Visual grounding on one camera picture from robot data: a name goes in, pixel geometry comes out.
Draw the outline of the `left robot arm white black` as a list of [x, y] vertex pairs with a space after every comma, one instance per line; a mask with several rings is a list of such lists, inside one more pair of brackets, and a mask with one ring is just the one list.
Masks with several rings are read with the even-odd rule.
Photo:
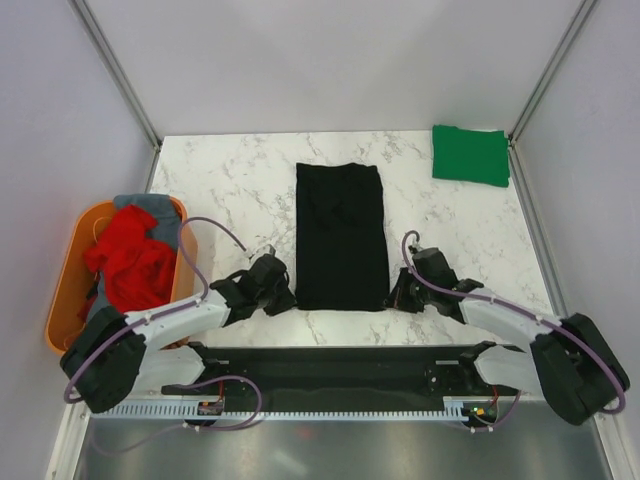
[[286, 265], [264, 254], [202, 294], [125, 314], [104, 308], [60, 360], [69, 379], [63, 398], [99, 414], [133, 393], [165, 387], [211, 392], [220, 371], [206, 360], [203, 346], [173, 348], [172, 343], [246, 320], [258, 310], [274, 316], [294, 305]]

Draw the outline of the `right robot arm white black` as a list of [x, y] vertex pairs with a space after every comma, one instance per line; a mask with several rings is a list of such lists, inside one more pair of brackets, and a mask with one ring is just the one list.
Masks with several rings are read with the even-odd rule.
[[433, 307], [503, 341], [482, 341], [464, 353], [457, 377], [465, 391], [495, 385], [539, 395], [571, 425], [625, 409], [629, 377], [590, 317], [546, 316], [506, 300], [479, 281], [458, 278], [436, 247], [403, 245], [402, 256], [391, 308], [420, 313]]

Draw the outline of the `black t shirt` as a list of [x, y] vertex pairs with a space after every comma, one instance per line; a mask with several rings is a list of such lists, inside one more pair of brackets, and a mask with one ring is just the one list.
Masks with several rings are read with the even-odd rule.
[[295, 264], [299, 309], [384, 309], [390, 270], [375, 166], [296, 165]]

